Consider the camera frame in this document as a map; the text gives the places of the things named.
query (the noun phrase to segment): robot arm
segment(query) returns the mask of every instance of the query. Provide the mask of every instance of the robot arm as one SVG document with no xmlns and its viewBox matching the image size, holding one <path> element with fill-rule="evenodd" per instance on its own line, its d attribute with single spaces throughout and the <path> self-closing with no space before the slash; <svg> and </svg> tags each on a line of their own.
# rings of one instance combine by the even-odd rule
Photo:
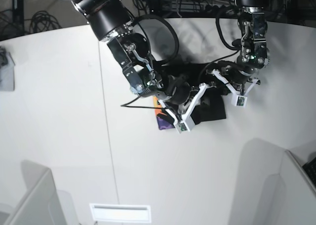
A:
<svg viewBox="0 0 316 225">
<path fill-rule="evenodd" d="M 201 121 L 226 118 L 225 113 L 218 118 L 203 119 L 200 116 L 213 111 L 212 108 L 205 111 L 205 105 L 214 101 L 209 99 L 212 93 L 208 90 L 211 88 L 217 88 L 221 95 L 232 93 L 233 104 L 245 106 L 249 90 L 260 84 L 257 79 L 252 80 L 252 75 L 269 63 L 265 39 L 267 23 L 262 12 L 269 5 L 269 0 L 235 0 L 236 6 L 219 12 L 216 26 L 223 44 L 239 52 L 235 62 L 168 65 L 167 68 L 164 66 L 166 63 L 154 60 L 148 39 L 133 30 L 133 17 L 119 0 L 71 1 L 76 10 L 86 17 L 96 37 L 108 45 L 131 91 L 138 98 L 155 95 L 172 116 L 179 132 L 191 131 Z M 232 45 L 224 40 L 219 24 L 220 15 L 230 9 L 240 12 L 238 25 L 241 39 Z M 173 57 L 178 50 L 179 45 L 176 45 Z M 248 90 L 244 89 L 246 82 L 252 82 Z"/>
</svg>

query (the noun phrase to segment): white table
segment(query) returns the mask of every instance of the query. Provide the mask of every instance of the white table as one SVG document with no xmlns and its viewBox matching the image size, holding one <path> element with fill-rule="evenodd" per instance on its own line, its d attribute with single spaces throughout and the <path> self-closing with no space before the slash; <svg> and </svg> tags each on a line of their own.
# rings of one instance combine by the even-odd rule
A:
<svg viewBox="0 0 316 225">
<path fill-rule="evenodd" d="M 170 23 L 183 59 L 206 62 L 230 53 L 215 20 Z M 222 23 L 228 41 L 240 37 L 236 21 Z M 144 26 L 154 53 L 172 48 L 155 24 Z M 260 72 L 262 84 L 250 92 L 247 108 L 225 97 L 228 119 L 179 135 L 159 131 L 152 110 L 119 107 L 134 96 L 104 43 L 99 59 L 88 26 L 2 42 L 17 66 L 16 91 L 0 93 L 0 164 L 10 165 L 19 182 L 22 160 L 51 167 L 85 225 L 92 223 L 89 202 L 151 205 L 154 225 L 252 224 L 284 149 L 316 141 L 314 43 L 314 29 L 269 24 L 272 64 Z M 152 98 L 137 105 L 152 105 Z"/>
</svg>

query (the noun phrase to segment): screw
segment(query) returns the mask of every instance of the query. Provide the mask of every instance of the screw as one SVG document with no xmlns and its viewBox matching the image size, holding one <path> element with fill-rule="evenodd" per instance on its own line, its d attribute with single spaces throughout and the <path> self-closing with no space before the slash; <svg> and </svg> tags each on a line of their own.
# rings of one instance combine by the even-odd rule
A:
<svg viewBox="0 0 316 225">
<path fill-rule="evenodd" d="M 137 90 L 137 92 L 143 91 L 143 86 L 141 84 L 137 84 L 136 85 L 136 90 Z"/>
<path fill-rule="evenodd" d="M 265 60 L 264 60 L 262 57 L 260 57 L 260 58 L 258 59 L 258 63 L 259 63 L 259 64 L 263 64 L 264 61 L 265 61 Z"/>
</svg>

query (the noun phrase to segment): white table surface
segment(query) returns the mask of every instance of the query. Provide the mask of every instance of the white table surface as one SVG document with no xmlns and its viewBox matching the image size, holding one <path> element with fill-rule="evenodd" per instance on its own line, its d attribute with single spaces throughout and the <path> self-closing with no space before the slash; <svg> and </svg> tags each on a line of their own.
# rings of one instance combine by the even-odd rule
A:
<svg viewBox="0 0 316 225">
<path fill-rule="evenodd" d="M 215 20 L 170 23 L 184 60 L 230 53 Z M 222 23 L 227 40 L 240 37 L 236 21 Z M 172 48 L 154 22 L 144 27 L 154 53 Z M 267 38 L 272 64 L 260 72 L 262 84 L 250 92 L 247 108 L 225 97 L 228 119 L 181 135 L 159 131 L 152 110 L 119 107 L 134 96 L 104 43 L 99 57 L 88 26 L 1 42 L 16 62 L 16 91 L 0 93 L 0 163 L 16 171 L 25 159 L 51 167 L 83 225 L 92 223 L 89 202 L 151 205 L 154 225 L 252 224 L 283 149 L 316 141 L 315 29 L 269 24 Z M 152 98 L 137 103 L 152 104 Z"/>
</svg>

